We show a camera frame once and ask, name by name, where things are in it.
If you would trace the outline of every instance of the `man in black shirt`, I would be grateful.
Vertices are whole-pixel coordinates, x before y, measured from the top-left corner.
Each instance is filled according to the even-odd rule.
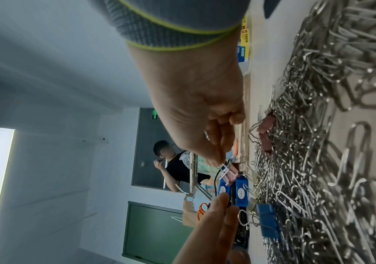
[[[165,178],[166,185],[173,192],[179,192],[176,185],[179,186],[181,181],[189,183],[189,169],[179,158],[185,152],[176,154],[175,150],[165,140],[158,141],[153,146],[153,152],[161,159],[168,160],[168,167],[163,167],[163,161],[154,161],[154,166],[159,169]],[[206,183],[211,177],[206,174],[198,173],[198,183]]]

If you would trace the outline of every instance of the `hand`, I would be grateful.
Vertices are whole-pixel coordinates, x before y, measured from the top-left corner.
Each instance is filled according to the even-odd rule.
[[[153,161],[154,167],[157,168],[158,170],[163,170],[164,169],[163,166],[162,166],[162,164],[163,164],[163,161],[157,161],[157,160]]]
[[[232,250],[239,224],[239,208],[230,206],[229,196],[222,193],[211,202],[198,226],[179,251],[173,264],[249,264],[245,250]]]
[[[129,46],[152,103],[174,142],[219,167],[245,119],[243,76],[236,48],[239,31],[214,44],[155,52]],[[210,141],[204,135],[207,131]]]

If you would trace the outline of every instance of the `orange scissors handle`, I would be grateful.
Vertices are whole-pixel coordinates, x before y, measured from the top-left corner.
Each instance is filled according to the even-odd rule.
[[[200,221],[200,215],[204,215],[205,212],[207,212],[207,209],[208,209],[208,204],[206,204],[206,203],[200,204],[200,207],[198,208],[198,211],[197,211],[197,219],[198,219],[198,221]]]

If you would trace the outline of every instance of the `black hair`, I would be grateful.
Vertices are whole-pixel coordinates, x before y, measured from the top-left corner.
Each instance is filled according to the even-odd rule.
[[[166,140],[160,140],[153,146],[153,152],[156,156],[160,157],[161,150],[165,147],[169,147],[169,143]]]

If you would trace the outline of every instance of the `man's arm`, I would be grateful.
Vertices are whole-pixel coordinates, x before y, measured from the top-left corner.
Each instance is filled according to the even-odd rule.
[[[175,179],[169,174],[169,172],[168,172],[165,168],[162,168],[162,169],[161,169],[161,173],[162,173],[162,175],[163,175],[163,178],[165,178],[166,185],[169,187],[169,189],[171,189],[174,193],[179,192],[179,189],[176,187],[176,185],[179,186],[179,182],[178,182],[177,180],[175,180]]]

